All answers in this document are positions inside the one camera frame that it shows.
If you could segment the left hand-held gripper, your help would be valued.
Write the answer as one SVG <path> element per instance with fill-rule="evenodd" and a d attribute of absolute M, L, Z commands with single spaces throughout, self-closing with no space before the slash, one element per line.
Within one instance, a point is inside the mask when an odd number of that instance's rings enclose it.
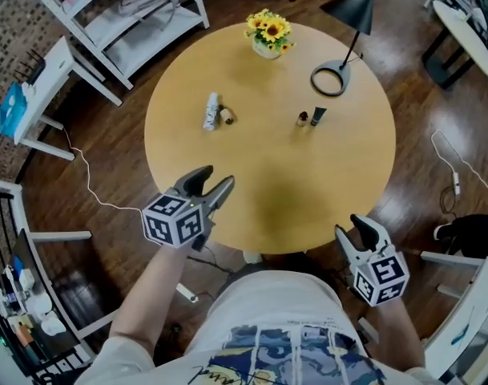
<path fill-rule="evenodd" d="M 203 195 L 204 183 L 213 171 L 212 165 L 190 171 L 143 210 L 145 229 L 153 242 L 175 249 L 185 245 L 196 251 L 203 248 L 215 225 L 210 215 L 222 207 L 235 187 L 235 177 L 227 176 Z"/>

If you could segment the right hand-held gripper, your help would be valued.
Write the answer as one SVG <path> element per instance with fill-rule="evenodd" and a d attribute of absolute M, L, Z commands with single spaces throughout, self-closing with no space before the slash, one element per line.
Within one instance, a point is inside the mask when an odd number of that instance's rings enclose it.
<path fill-rule="evenodd" d="M 403 254 L 390 244 L 383 225 L 358 214 L 352 214 L 350 220 L 360 234 L 362 247 L 356 247 L 339 225 L 334 232 L 354 276 L 353 288 L 371 307 L 401 297 L 409 281 Z"/>

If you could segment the white tube bottle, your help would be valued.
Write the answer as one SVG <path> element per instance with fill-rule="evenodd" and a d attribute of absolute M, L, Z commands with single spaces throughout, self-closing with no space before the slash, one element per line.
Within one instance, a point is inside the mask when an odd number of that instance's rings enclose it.
<path fill-rule="evenodd" d="M 208 97 L 206 112 L 204 116 L 203 129 L 205 131 L 214 131 L 216 128 L 218 114 L 220 109 L 219 95 L 215 92 Z"/>

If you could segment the person's left forearm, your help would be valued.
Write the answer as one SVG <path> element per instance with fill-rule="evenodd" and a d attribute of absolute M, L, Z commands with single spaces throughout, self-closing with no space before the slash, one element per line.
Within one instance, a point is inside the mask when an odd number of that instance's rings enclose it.
<path fill-rule="evenodd" d="M 187 245 L 159 248 L 117 310 L 111 337 L 128 338 L 154 355 L 190 252 Z"/>

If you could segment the person's right forearm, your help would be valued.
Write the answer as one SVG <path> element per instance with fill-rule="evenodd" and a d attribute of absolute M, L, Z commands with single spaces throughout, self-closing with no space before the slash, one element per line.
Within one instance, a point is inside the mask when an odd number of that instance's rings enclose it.
<path fill-rule="evenodd" d="M 425 351 L 401 298 L 376 306 L 377 361 L 397 371 L 425 367 Z"/>

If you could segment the person's dark trousers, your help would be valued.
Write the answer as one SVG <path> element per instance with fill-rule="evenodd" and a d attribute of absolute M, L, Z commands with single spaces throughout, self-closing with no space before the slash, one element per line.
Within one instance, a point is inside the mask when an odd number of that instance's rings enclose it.
<path fill-rule="evenodd" d="M 306 253 L 289 253 L 262 257 L 256 263 L 246 263 L 241 269 L 229 274 L 217 295 L 220 296 L 232 283 L 243 277 L 260 271 L 273 270 L 310 274 L 330 285 L 335 291 L 337 291 L 338 282 L 343 286 L 347 286 L 345 280 L 334 268 L 325 268 Z"/>

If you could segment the person's white printed T-shirt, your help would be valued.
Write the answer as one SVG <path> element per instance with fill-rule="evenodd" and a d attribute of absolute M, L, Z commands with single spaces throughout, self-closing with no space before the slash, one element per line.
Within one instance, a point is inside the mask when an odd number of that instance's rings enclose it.
<path fill-rule="evenodd" d="M 335 291 L 309 274 L 260 271 L 215 300 L 184 355 L 162 366 L 110 338 L 75 385 L 442 385 L 371 359 Z"/>

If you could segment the blue plastic tool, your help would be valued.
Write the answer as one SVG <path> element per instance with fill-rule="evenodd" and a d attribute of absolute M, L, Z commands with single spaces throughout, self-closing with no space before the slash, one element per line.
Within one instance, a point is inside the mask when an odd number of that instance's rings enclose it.
<path fill-rule="evenodd" d="M 450 342 L 450 345 L 451 346 L 454 346 L 456 345 L 457 343 L 460 343 L 464 338 L 465 336 L 467 335 L 468 333 L 468 330 L 470 328 L 470 323 L 468 322 L 462 329 L 462 331 L 455 337 L 451 340 Z"/>

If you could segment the white metal shelf rack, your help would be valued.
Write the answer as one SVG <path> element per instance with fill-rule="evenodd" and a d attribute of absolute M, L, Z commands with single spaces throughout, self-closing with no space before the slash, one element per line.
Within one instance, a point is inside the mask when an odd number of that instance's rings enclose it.
<path fill-rule="evenodd" d="M 41 0 L 47 9 L 126 88 L 129 78 L 167 45 L 192 28 L 209 28 L 203 0 L 165 0 L 124 16 L 111 4 L 81 26 L 76 17 L 94 0 Z"/>

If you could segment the sunflowers in white pot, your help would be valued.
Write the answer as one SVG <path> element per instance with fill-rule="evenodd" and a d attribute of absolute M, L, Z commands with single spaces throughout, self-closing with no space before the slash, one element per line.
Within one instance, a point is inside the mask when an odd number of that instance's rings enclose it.
<path fill-rule="evenodd" d="M 246 23 L 245 36 L 251 39 L 252 49 L 265 59 L 278 59 L 296 45 L 289 38 L 290 23 L 269 9 L 250 14 Z"/>

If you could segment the white side table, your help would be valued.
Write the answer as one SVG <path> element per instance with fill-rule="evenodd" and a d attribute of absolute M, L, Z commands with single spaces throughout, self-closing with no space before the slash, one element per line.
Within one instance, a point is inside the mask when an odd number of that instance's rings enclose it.
<path fill-rule="evenodd" d="M 44 111 L 68 81 L 70 74 L 75 73 L 85 80 L 115 106 L 120 106 L 122 100 L 103 84 L 105 77 L 74 49 L 65 37 L 61 37 L 43 59 L 43 71 L 34 83 L 23 90 L 26 110 L 16 125 L 13 139 L 16 144 L 22 144 L 52 156 L 72 161 L 75 158 L 72 152 L 56 148 L 42 141 L 32 140 L 27 136 L 29 130 L 38 122 L 58 130 L 64 129 L 61 123 L 44 115 Z"/>

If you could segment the round white table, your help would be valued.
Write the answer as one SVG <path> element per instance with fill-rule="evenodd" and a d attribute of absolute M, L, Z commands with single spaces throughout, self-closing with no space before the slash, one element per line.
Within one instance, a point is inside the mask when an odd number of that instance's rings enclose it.
<path fill-rule="evenodd" d="M 421 56 L 425 70 L 432 80 L 442 89 L 448 89 L 473 65 L 477 65 L 488 77 L 486 44 L 468 24 L 466 17 L 462 15 L 462 12 L 447 6 L 444 2 L 433 1 L 432 6 L 443 25 L 440 34 Z M 434 55 L 449 35 L 459 44 L 459 48 L 445 62 L 442 62 Z M 450 74 L 450 67 L 464 54 L 468 55 L 468 59 L 453 74 Z"/>

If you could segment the orange box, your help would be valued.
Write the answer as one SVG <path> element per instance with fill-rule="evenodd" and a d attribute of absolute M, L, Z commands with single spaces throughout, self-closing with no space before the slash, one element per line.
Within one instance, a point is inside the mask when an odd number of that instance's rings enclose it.
<path fill-rule="evenodd" d="M 28 347 L 34 341 L 30 330 L 23 324 L 16 327 L 16 336 L 24 347 Z"/>

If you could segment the black desk lamp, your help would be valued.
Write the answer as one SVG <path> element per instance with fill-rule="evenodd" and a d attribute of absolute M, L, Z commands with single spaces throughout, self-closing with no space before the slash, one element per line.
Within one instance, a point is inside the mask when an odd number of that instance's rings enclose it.
<path fill-rule="evenodd" d="M 349 57 L 353 52 L 353 48 L 355 47 L 359 36 L 361 34 L 370 35 L 371 33 L 373 3 L 374 0 L 332 0 L 321 6 L 321 10 L 325 14 L 354 29 L 355 35 L 344 59 L 329 60 L 313 70 L 310 76 L 310 83 L 319 94 L 328 97 L 338 97 L 346 91 L 351 75 L 350 67 L 348 65 L 350 62 Z M 329 74 L 334 75 L 341 85 L 340 90 L 328 92 L 325 89 L 320 88 L 317 85 L 315 78 L 321 72 L 328 72 Z"/>

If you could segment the white metal frame desk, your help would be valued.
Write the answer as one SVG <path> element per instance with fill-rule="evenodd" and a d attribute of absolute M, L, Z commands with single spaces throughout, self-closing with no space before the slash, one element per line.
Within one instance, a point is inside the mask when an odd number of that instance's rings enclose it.
<path fill-rule="evenodd" d="M 36 232 L 31 230 L 22 199 L 22 186 L 0 180 L 0 335 L 14 361 L 25 376 L 41 379 L 44 375 L 60 375 L 85 367 L 95 352 L 87 337 L 105 328 L 114 315 L 107 314 L 81 327 L 73 319 L 72 307 L 60 296 L 53 279 L 47 273 L 38 253 L 38 245 L 89 241 L 91 232 Z M 24 291 L 18 277 L 23 269 L 30 269 L 35 284 Z M 40 323 L 43 317 L 32 315 L 26 300 L 46 293 L 67 331 L 53 337 L 46 335 Z M 27 326 L 34 341 L 24 347 L 16 336 L 19 324 Z"/>

